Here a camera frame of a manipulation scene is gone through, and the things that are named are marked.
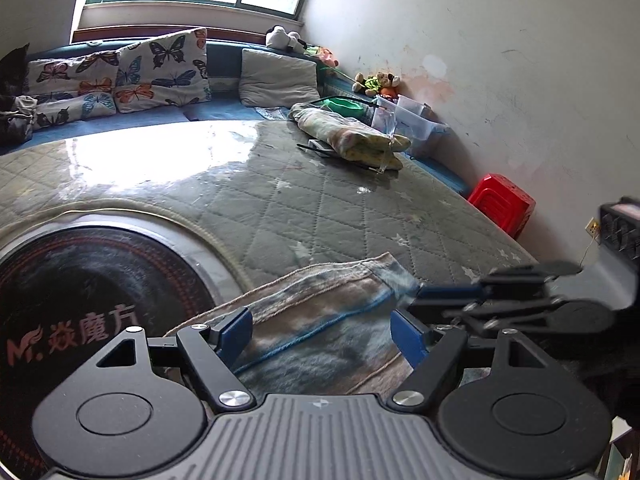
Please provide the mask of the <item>blue striped knitted garment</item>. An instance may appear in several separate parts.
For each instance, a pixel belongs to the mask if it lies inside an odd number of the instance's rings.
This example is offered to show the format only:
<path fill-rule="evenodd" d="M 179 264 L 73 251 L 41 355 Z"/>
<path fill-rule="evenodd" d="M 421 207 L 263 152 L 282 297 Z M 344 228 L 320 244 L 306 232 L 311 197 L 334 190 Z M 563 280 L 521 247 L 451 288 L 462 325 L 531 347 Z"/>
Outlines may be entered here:
<path fill-rule="evenodd" d="M 247 307 L 253 335 L 232 370 L 257 399 L 268 393 L 388 396 L 411 372 L 390 314 L 419 281 L 391 254 L 316 263 L 190 319 L 213 323 Z"/>

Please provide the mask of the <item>clear bag of folded clothes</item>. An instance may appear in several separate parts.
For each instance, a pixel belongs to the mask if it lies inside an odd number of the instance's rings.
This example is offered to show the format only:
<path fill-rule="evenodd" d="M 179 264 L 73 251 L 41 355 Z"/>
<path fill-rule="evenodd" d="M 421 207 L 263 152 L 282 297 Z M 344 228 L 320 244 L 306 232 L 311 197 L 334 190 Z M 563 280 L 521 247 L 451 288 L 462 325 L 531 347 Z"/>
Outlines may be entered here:
<path fill-rule="evenodd" d="M 396 154 L 411 145 L 406 136 L 382 133 L 356 118 L 311 104 L 294 104 L 288 118 L 314 140 L 329 145 L 341 159 L 377 170 L 401 170 L 402 162 Z"/>

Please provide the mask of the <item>red plastic stool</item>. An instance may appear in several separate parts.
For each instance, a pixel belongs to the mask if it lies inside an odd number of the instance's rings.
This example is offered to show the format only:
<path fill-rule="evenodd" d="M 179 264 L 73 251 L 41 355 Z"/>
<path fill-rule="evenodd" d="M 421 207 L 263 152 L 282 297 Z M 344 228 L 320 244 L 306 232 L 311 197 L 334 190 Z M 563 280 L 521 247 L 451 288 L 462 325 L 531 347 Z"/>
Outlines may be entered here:
<path fill-rule="evenodd" d="M 516 240 L 533 214 L 536 200 L 502 174 L 486 174 L 468 202 Z"/>

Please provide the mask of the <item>clear plastic storage box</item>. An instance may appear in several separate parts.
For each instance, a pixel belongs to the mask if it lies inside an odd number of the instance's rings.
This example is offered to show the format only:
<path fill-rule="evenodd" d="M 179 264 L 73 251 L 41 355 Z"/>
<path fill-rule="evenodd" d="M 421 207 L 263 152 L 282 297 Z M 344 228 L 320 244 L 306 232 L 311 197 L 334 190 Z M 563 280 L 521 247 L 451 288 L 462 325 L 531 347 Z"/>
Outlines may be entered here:
<path fill-rule="evenodd" d="M 446 124 L 426 117 L 425 105 L 422 112 L 416 114 L 382 96 L 375 98 L 375 104 L 371 126 L 382 133 L 408 138 L 410 146 L 406 153 L 414 158 L 432 157 L 440 140 L 450 133 Z"/>

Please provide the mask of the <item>round induction cooktop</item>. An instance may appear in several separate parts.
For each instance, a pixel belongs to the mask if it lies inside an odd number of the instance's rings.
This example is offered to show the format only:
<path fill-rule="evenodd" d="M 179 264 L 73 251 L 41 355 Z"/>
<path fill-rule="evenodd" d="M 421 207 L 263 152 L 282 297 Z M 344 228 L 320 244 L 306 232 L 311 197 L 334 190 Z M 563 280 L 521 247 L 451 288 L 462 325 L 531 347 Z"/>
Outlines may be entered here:
<path fill-rule="evenodd" d="M 47 469 L 39 402 L 125 328 L 163 336 L 247 288 L 214 240 L 160 214 L 64 211 L 1 237 L 1 474 Z"/>

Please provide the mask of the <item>blue sofa bench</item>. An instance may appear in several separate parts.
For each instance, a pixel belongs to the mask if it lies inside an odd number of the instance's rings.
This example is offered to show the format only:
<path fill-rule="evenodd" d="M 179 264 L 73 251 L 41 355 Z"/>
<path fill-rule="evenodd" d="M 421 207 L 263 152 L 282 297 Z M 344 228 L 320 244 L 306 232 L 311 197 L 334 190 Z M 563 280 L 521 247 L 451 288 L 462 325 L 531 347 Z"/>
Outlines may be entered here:
<path fill-rule="evenodd" d="M 40 58 L 77 58 L 104 50 L 116 50 L 128 47 L 134 39 L 118 38 L 116 40 L 89 41 L 70 44 L 28 56 L 29 61 Z M 244 48 L 266 50 L 258 44 L 247 44 L 239 41 L 208 40 L 207 63 L 209 82 L 221 84 L 220 91 L 215 91 L 208 102 L 186 104 L 182 107 L 162 106 L 142 110 L 131 114 L 117 114 L 89 120 L 78 120 L 67 125 L 47 128 L 34 133 L 32 140 L 22 145 L 2 146 L 1 155 L 9 154 L 21 148 L 33 148 L 38 144 L 88 136 L 88 134 L 122 130 L 134 127 L 174 124 L 175 122 L 204 122 L 204 120 L 263 120 L 265 116 L 254 108 L 241 104 L 238 95 L 238 81 L 241 75 L 241 58 Z M 429 172 L 440 182 L 458 192 L 464 198 L 472 193 L 472 186 L 463 182 L 452 170 L 446 168 L 435 159 L 419 155 L 414 159 L 418 165 Z"/>

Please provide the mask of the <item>green plastic bowl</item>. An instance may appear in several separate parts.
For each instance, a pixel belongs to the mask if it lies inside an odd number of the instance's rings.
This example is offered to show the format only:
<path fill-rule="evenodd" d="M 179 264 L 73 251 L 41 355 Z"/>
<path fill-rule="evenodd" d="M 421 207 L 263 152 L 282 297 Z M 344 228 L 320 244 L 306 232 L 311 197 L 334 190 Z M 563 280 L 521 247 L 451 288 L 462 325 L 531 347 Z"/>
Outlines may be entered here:
<path fill-rule="evenodd" d="M 364 104 L 352 99 L 341 98 L 340 96 L 326 98 L 321 102 L 320 106 L 343 117 L 360 119 L 367 115 L 367 107 Z"/>

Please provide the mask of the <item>brown green plush toys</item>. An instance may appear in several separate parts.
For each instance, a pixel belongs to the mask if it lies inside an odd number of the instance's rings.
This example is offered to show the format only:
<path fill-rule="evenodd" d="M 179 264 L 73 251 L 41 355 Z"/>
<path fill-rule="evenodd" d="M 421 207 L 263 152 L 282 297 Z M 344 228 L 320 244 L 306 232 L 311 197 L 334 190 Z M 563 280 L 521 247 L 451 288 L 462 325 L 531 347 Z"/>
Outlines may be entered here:
<path fill-rule="evenodd" d="M 358 73 L 352 82 L 352 92 L 364 94 L 369 98 L 382 96 L 390 101 L 398 98 L 401 78 L 392 73 L 377 72 L 370 76 Z"/>

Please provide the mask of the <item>grey white cushion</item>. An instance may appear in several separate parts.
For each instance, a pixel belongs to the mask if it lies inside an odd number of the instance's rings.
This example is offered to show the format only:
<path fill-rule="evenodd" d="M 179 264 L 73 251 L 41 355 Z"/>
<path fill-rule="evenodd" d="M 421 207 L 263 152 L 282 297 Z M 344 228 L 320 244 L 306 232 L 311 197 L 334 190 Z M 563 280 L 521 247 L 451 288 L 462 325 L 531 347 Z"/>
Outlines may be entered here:
<path fill-rule="evenodd" d="M 239 97 L 249 107 L 286 107 L 320 98 L 315 62 L 243 49 Z"/>

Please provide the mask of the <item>white plush toy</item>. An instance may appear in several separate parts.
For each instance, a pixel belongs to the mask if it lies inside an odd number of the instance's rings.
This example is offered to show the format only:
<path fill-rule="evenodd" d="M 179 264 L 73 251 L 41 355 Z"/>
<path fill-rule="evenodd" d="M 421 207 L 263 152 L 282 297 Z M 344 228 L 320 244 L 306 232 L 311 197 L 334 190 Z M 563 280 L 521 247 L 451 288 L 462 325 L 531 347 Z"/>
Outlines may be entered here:
<path fill-rule="evenodd" d="M 283 26 L 272 26 L 265 34 L 266 46 L 273 50 L 304 54 L 306 42 L 298 32 L 287 32 Z"/>

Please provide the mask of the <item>large butterfly print cushion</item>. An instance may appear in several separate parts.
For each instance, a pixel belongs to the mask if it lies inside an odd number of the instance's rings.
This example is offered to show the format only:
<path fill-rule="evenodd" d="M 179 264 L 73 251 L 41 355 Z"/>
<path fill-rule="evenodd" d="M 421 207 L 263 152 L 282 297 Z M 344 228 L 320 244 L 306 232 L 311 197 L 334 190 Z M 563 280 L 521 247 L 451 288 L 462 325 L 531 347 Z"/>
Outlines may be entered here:
<path fill-rule="evenodd" d="M 205 28 L 192 28 L 118 49 L 113 96 L 119 113 L 209 101 L 206 41 Z"/>

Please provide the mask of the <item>long butterfly print cushion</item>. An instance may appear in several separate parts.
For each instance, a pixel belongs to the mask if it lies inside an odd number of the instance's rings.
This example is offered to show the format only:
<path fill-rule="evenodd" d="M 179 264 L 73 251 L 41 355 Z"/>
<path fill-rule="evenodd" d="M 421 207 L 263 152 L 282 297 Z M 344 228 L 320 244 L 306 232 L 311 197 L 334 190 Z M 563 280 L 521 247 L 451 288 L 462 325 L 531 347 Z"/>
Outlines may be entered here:
<path fill-rule="evenodd" d="M 30 61 L 24 93 L 37 100 L 34 128 L 115 115 L 118 63 L 115 51 Z"/>

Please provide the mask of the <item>black bag on sofa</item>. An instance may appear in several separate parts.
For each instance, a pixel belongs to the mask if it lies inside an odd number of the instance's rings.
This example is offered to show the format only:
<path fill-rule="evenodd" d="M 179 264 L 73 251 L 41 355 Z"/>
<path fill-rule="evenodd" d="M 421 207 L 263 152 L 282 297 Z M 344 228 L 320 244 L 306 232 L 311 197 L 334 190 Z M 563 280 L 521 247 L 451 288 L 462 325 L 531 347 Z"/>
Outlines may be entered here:
<path fill-rule="evenodd" d="M 29 44 L 1 59 L 1 146 L 23 144 L 32 138 L 37 100 L 23 93 Z"/>

